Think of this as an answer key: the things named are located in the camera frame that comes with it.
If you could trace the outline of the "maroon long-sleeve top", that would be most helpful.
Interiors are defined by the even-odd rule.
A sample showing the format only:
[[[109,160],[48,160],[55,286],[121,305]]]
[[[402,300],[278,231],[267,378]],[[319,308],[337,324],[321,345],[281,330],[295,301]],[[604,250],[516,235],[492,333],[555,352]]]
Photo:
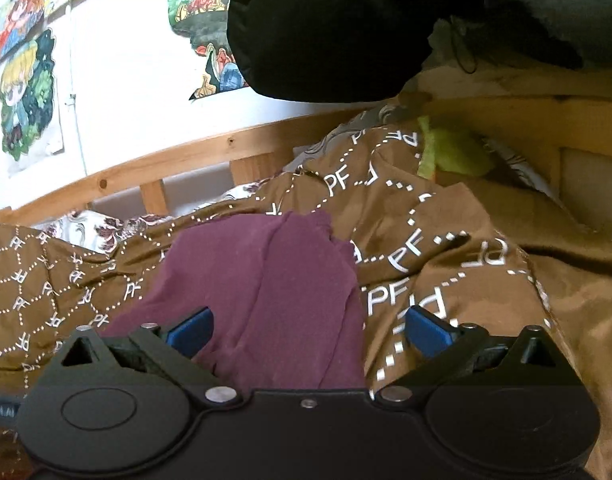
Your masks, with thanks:
[[[214,332],[192,359],[234,388],[366,385],[354,250],[323,211],[234,214],[183,230],[149,292],[105,335],[172,326],[202,307]]]

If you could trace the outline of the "wooden bed frame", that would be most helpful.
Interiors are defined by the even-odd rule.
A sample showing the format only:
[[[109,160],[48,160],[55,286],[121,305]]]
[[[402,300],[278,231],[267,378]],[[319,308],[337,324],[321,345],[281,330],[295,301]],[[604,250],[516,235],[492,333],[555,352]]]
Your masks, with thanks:
[[[519,151],[560,193],[565,152],[612,158],[612,70],[486,67],[467,75],[453,67],[426,70],[395,103],[440,125],[496,136]],[[164,181],[223,162],[238,183],[268,177],[292,148],[319,141],[360,108],[326,110],[215,133],[101,170],[27,205],[0,209],[0,221],[33,226],[132,188],[150,214],[168,214]]]

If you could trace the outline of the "red-haired anime wall poster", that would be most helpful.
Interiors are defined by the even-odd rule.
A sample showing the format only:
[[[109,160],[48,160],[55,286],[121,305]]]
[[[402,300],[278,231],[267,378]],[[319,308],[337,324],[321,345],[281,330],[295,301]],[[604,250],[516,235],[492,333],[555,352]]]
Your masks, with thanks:
[[[44,0],[8,0],[0,8],[0,61],[44,18]]]

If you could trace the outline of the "colourful landscape wall poster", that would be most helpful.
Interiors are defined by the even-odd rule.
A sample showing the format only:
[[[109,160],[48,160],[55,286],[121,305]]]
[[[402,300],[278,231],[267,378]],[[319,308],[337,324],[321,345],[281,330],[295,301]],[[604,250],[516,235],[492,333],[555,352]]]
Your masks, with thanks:
[[[230,0],[167,0],[170,28],[190,41],[201,61],[201,79],[190,101],[246,86],[228,43],[229,6]]]

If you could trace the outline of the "black puffer jacket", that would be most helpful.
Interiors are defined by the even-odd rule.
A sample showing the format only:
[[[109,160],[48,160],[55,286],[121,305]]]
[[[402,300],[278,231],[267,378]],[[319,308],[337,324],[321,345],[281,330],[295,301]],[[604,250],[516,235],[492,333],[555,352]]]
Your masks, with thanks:
[[[227,37],[262,96],[396,96],[431,56],[481,65],[612,67],[612,0],[230,0]]]

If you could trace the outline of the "brown PF-print blanket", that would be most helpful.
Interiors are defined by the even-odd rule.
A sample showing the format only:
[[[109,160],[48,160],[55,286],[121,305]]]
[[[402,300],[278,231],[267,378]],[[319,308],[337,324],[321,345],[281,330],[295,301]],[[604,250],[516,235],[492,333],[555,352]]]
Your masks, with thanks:
[[[149,292],[176,237],[234,214],[323,211],[353,246],[366,319],[364,388],[422,364],[405,339],[420,306],[511,335],[544,326],[601,415],[590,469],[612,479],[612,242],[544,193],[483,178],[417,175],[417,121],[376,127],[327,155],[150,226],[109,254],[0,223],[0,393],[26,393],[72,330],[106,328]]]

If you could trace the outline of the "white floral bed sheet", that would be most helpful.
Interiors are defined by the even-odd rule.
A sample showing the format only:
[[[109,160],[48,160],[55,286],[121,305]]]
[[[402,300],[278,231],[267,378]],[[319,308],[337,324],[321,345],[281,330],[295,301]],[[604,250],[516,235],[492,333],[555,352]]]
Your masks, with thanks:
[[[370,128],[395,125],[403,122],[409,116],[409,110],[405,107],[395,105],[373,107],[353,117],[349,122],[337,126],[319,142],[307,148],[301,148],[292,160],[283,165],[281,170],[294,172],[302,168],[306,162],[327,155],[344,140],[357,140],[361,133]],[[517,188],[532,188],[550,198],[556,196],[547,181],[538,174],[524,156],[513,148],[509,148],[504,142],[482,134],[473,134],[481,139],[484,148],[492,154],[496,162],[495,169],[481,178]],[[123,240],[171,218],[169,214],[143,214],[123,220],[84,209],[73,210],[56,220],[44,222],[37,226],[37,229],[72,245],[101,254],[109,254]]]

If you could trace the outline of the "lime green cloth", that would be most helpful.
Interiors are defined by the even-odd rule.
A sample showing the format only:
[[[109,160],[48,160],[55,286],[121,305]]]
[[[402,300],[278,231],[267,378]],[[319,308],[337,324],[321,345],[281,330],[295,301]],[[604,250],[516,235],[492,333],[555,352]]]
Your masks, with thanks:
[[[495,159],[475,134],[433,127],[428,116],[419,117],[417,122],[423,141],[419,177],[434,181],[437,171],[445,171],[480,178],[495,169]]]

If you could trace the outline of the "anime boy wall poster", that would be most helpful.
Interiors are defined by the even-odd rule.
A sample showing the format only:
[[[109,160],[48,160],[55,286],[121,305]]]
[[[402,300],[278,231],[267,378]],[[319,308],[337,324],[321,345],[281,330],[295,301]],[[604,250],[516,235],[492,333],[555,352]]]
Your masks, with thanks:
[[[51,29],[26,42],[7,62],[0,79],[1,149],[20,172],[64,150],[56,100],[56,46]]]

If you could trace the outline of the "white wall pipe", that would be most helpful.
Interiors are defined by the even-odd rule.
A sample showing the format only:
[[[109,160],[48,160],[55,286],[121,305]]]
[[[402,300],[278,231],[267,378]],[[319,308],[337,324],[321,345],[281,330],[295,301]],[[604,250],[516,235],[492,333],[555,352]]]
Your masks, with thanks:
[[[66,108],[65,116],[67,123],[68,135],[73,144],[73,150],[78,156],[78,161],[82,167],[82,175],[88,176],[87,162],[84,146],[82,145],[82,134],[79,129],[79,121],[77,115],[77,96],[75,93],[70,93],[64,102]]]

